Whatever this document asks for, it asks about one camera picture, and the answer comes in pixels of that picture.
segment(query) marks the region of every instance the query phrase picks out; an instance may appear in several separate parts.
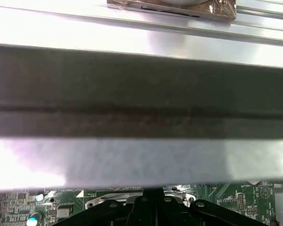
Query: metal screw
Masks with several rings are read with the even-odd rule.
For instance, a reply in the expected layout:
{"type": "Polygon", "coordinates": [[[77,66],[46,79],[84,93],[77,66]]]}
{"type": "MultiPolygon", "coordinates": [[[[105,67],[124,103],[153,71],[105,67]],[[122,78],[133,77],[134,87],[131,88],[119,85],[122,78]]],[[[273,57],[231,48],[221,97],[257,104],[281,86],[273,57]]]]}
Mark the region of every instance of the metal screw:
{"type": "Polygon", "coordinates": [[[166,197],[166,198],[164,198],[164,200],[165,200],[166,202],[172,201],[172,199],[171,199],[170,197],[166,197]]]}
{"type": "Polygon", "coordinates": [[[198,206],[198,207],[204,207],[205,204],[204,204],[203,202],[197,202],[197,203],[196,203],[196,206],[198,206]]]}

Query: reflective metal surface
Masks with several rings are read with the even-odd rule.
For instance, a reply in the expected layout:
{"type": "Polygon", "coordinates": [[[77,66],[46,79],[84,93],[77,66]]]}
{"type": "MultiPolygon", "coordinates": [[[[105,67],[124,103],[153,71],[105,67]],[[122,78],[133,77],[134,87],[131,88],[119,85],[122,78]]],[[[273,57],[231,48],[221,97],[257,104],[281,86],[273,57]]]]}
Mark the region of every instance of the reflective metal surface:
{"type": "Polygon", "coordinates": [[[186,6],[192,6],[192,5],[198,5],[201,3],[204,3],[208,0],[162,0],[166,3],[174,4],[174,5],[186,5],[186,6]]]}
{"type": "Polygon", "coordinates": [[[0,189],[283,178],[283,140],[1,138],[2,166],[0,189]]]}
{"type": "Polygon", "coordinates": [[[44,1],[43,5],[5,0],[0,5],[55,12],[0,8],[0,44],[283,67],[280,4],[240,0],[237,19],[232,24],[121,11],[107,8],[104,0],[63,4],[44,1]]]}
{"type": "Polygon", "coordinates": [[[0,0],[0,46],[30,47],[0,49],[0,109],[8,111],[0,112],[0,189],[283,179],[283,118],[256,120],[283,116],[283,5],[240,0],[237,11],[222,24],[104,1],[0,0]],[[103,52],[134,54],[139,64],[103,52]],[[195,120],[187,129],[122,116],[128,124],[108,117],[103,129],[98,117],[61,113],[98,105],[255,119],[195,120]],[[10,116],[13,107],[20,113],[10,116]]]}

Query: capacitor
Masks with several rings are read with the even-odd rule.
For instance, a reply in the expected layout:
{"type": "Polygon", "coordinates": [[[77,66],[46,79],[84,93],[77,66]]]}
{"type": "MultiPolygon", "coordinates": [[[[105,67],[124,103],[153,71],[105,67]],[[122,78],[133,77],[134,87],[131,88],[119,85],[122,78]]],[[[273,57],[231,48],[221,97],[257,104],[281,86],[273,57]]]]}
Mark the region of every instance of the capacitor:
{"type": "Polygon", "coordinates": [[[35,199],[37,202],[41,202],[44,199],[44,195],[43,194],[36,195],[35,199]]]}
{"type": "Polygon", "coordinates": [[[27,226],[37,226],[42,219],[42,214],[39,212],[33,213],[27,220],[27,226]]]}

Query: metal bar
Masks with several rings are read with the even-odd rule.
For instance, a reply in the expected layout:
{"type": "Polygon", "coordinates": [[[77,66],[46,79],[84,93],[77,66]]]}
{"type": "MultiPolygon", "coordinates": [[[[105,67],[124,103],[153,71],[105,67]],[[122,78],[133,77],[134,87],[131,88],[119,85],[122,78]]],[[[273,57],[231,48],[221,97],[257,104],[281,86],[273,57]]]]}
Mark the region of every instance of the metal bar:
{"type": "MultiPolygon", "coordinates": [[[[251,2],[239,2],[238,12],[239,7],[254,12],[273,9],[273,14],[283,15],[282,5],[251,2]]],[[[90,1],[68,1],[63,8],[59,4],[44,4],[43,8],[34,4],[21,7],[47,13],[0,8],[0,44],[283,67],[283,18],[240,12],[237,21],[228,25],[170,14],[120,11],[90,1]]],[[[1,5],[16,7],[17,3],[1,5]]]]}

